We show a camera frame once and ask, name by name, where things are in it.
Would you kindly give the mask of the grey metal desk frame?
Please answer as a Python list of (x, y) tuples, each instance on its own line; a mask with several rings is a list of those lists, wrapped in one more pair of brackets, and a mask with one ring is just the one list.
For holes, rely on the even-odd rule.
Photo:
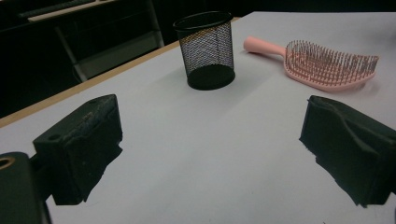
[(80, 82), (163, 46), (152, 0), (69, 0), (21, 16), (51, 24)]

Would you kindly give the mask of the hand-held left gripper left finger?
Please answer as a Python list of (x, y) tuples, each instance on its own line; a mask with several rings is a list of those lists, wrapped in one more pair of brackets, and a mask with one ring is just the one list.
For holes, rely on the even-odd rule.
[(49, 169), (55, 203), (86, 201), (107, 166), (121, 154), (121, 140), (114, 94), (86, 102), (39, 135), (33, 144), (39, 162)]

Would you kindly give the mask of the white table sheet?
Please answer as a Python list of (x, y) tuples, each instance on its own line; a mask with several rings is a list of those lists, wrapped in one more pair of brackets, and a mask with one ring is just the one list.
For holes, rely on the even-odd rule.
[[(357, 206), (300, 142), (313, 90), (288, 78), (279, 58), (243, 47), (248, 36), (303, 39), (378, 56), (375, 77), (335, 99), (396, 130), (396, 13), (254, 12), (232, 28), (234, 82), (121, 120), (121, 154), (85, 203), (50, 207), (54, 223), (396, 224), (396, 196)], [(35, 138), (70, 112), (43, 129), (0, 133), (0, 153), (32, 153)]]

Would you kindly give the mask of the pink hairbrush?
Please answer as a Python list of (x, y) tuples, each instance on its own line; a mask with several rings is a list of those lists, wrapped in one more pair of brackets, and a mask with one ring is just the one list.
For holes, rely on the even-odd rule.
[(326, 92), (345, 91), (367, 82), (375, 76), (379, 60), (378, 56), (345, 53), (304, 40), (280, 47), (249, 36), (243, 47), (261, 55), (280, 55), (288, 77)]

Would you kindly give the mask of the black mesh pen cup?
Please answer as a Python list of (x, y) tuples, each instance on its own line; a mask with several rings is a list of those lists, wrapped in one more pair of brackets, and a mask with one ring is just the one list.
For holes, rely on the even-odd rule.
[(191, 88), (211, 91), (234, 81), (232, 19), (229, 12), (207, 11), (174, 22)]

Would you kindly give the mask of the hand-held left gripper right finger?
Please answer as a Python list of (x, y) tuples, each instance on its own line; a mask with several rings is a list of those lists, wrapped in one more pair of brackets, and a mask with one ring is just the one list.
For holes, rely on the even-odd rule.
[(396, 194), (396, 131), (341, 102), (312, 95), (300, 141), (356, 205)]

